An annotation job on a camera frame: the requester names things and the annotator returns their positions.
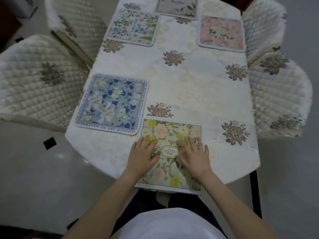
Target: person's left arm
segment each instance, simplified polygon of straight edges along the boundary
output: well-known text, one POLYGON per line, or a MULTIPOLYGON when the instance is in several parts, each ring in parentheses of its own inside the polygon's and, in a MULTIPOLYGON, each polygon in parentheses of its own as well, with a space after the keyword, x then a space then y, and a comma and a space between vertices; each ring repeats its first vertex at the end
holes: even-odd
POLYGON ((157 140, 148 145, 149 136, 141 137, 131 148, 127 166, 122 175, 104 192, 95 203, 64 235, 63 239, 109 238, 116 219, 131 188, 158 161, 151 159, 157 140))

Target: person's left hand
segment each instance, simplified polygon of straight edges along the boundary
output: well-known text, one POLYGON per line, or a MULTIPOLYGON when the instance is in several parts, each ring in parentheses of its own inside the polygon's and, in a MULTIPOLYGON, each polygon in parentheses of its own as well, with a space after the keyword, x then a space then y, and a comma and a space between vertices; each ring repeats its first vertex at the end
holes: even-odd
POLYGON ((157 139, 150 145, 147 144, 149 135, 141 137, 137 142, 134 142, 127 161, 126 169, 123 173, 128 174, 131 179, 138 181, 157 163, 159 155, 151 159, 151 153, 157 144, 157 139))

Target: chair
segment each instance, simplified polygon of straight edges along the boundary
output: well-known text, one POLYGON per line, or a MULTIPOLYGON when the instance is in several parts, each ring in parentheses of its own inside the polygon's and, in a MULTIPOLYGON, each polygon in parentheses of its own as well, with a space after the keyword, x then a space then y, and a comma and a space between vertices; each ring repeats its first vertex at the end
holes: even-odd
POLYGON ((254 0, 241 17, 248 67, 267 52, 280 49, 286 27, 286 9, 274 0, 254 0))
POLYGON ((50 29, 92 67, 107 27, 88 0, 45 0, 50 29))
POLYGON ((297 64, 270 52, 248 68, 258 138, 301 136, 312 102, 312 86, 297 64))
POLYGON ((0 54, 0 119, 65 131, 87 77, 53 38, 22 40, 0 54))

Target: leg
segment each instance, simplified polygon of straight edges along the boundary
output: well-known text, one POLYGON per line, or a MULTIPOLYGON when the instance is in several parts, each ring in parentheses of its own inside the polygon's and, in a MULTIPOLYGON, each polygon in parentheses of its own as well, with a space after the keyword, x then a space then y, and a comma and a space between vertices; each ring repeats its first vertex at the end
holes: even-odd
POLYGON ((208 209, 208 207, 201 201, 201 199, 197 195, 184 194, 184 193, 176 193, 171 194, 171 197, 168 202, 169 208, 183 208, 194 212, 200 217, 204 218, 214 227, 219 229, 224 236, 225 233, 221 229, 221 226, 218 224, 213 213, 208 209))
POLYGON ((139 190, 123 211, 122 215, 117 219, 111 236, 138 214, 165 208, 165 206, 156 200, 156 192, 139 190))

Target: white floral tablecloth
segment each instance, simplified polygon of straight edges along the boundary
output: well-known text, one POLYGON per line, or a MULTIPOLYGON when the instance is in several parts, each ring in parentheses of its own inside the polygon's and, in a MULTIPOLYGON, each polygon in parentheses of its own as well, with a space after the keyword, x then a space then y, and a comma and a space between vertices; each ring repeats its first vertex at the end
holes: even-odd
MULTIPOLYGON (((120 0, 154 12, 157 0, 120 0)), ((240 11, 219 0, 198 0, 201 14, 239 20, 240 11)), ((196 121, 205 128, 213 171, 224 182, 237 180, 260 166, 246 75, 245 53, 199 47, 197 21, 161 17, 152 47, 105 40, 84 89, 94 74, 146 80, 144 115, 196 121)), ((76 108, 66 139, 93 166, 118 178, 127 164, 135 136, 75 126, 76 108)))

